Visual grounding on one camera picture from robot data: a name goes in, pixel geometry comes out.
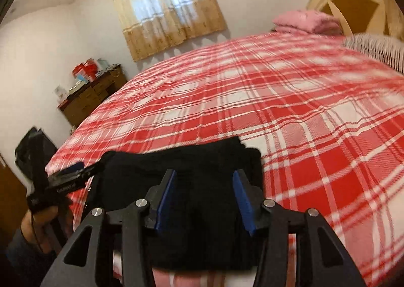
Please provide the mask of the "person left hand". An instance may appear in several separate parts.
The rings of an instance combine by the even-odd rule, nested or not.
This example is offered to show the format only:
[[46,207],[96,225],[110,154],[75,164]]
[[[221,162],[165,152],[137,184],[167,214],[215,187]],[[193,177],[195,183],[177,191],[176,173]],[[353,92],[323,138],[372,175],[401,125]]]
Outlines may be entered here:
[[58,211],[58,206],[51,206],[35,214],[28,210],[22,219],[20,231],[23,237],[42,253],[47,254],[53,250],[45,226],[58,216]]

